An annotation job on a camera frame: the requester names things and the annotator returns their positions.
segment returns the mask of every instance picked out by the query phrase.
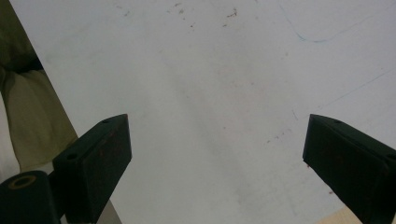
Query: cloth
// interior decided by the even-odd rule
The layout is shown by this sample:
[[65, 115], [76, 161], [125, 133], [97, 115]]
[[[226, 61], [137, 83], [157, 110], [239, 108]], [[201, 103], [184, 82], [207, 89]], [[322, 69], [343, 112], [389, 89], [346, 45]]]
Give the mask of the cloth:
[[12, 5], [0, 0], [0, 65], [19, 71], [36, 57]]
[[11, 144], [6, 109], [4, 108], [3, 97], [0, 95], [0, 183], [19, 172], [20, 165]]
[[11, 141], [22, 172], [48, 163], [77, 139], [43, 70], [17, 74], [2, 69], [0, 80]]

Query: table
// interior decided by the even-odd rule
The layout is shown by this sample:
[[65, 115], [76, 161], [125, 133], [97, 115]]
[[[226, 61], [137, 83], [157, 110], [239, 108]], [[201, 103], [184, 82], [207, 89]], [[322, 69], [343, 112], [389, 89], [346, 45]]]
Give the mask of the table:
[[314, 223], [311, 113], [396, 147], [395, 1], [11, 0], [78, 135], [128, 113], [123, 223]]

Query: wooden surface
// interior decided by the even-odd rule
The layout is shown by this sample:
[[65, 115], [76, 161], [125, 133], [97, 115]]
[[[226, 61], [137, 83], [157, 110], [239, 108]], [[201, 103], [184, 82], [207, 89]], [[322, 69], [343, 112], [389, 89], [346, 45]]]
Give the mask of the wooden surface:
[[308, 116], [396, 147], [394, 0], [11, 0], [78, 134], [128, 113], [123, 223], [315, 223]]

